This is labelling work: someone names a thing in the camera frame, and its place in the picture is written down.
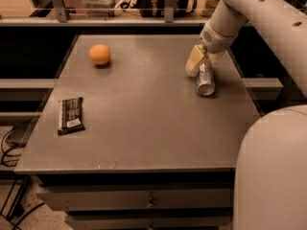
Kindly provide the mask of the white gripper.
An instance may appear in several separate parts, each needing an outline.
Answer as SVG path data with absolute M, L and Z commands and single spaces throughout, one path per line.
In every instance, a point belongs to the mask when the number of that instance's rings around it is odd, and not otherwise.
M 195 77 L 199 72 L 200 65 L 207 58 L 207 52 L 212 64 L 216 63 L 238 35 L 238 28 L 213 23 L 208 20 L 200 33 L 201 43 L 195 45 L 185 64 L 185 71 L 189 77 Z

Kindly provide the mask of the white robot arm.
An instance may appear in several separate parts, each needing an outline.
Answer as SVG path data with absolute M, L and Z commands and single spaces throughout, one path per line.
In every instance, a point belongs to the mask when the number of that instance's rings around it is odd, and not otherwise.
M 220 0 L 205 23 L 201 44 L 186 63 L 204 73 L 250 23 L 307 94 L 307 18 L 284 0 Z M 275 110 L 254 123 L 239 150 L 233 197 L 233 230 L 307 230 L 307 105 Z

